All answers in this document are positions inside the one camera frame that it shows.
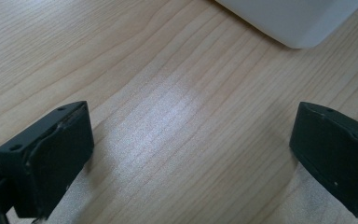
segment light wooden surface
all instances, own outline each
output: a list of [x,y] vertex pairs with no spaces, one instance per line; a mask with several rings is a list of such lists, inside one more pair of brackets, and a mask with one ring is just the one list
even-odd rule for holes
[[0,145],[79,100],[95,152],[48,223],[358,223],[288,146],[300,101],[358,119],[358,10],[289,49],[210,0],[0,1]]

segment wood grain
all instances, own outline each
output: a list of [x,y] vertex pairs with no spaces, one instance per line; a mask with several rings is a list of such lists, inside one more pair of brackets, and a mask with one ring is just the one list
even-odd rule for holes
[[358,119],[358,10],[289,49],[210,0],[0,1],[0,145],[79,100],[95,152],[48,223],[358,223],[288,146],[300,101]]

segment dark green plastic part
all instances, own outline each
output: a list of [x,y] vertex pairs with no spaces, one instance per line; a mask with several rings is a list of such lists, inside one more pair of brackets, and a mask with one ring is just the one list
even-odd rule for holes
[[358,121],[300,103],[290,147],[303,166],[358,217]]
[[0,174],[15,189],[17,215],[48,217],[93,147],[86,102],[51,111],[0,146]]

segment screw hole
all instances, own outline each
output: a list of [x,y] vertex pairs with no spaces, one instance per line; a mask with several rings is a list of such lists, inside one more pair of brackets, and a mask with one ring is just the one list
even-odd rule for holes
[[10,151],[16,151],[16,150],[19,150],[20,148],[22,148],[22,145],[17,144],[17,145],[14,145],[13,147],[11,147],[9,150]]

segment white box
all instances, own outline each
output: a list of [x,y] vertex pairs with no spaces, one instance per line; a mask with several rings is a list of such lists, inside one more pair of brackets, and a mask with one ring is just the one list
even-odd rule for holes
[[358,8],[358,0],[216,1],[294,49],[318,45]]

